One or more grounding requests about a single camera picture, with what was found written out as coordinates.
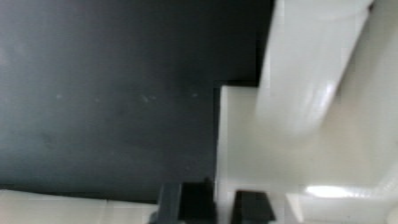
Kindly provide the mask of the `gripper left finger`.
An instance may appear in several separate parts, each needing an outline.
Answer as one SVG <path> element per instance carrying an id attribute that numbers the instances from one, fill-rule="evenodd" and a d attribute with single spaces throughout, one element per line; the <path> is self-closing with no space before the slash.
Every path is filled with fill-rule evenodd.
<path id="1" fill-rule="evenodd" d="M 148 224 L 217 224 L 214 182 L 168 183 Z"/>

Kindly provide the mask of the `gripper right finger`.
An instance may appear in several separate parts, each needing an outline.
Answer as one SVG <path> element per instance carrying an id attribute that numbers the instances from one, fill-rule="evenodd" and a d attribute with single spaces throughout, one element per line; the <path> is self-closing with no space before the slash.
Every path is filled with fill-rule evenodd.
<path id="1" fill-rule="evenodd" d="M 231 224 L 271 224 L 274 209 L 265 192 L 239 190 L 233 203 Z"/>

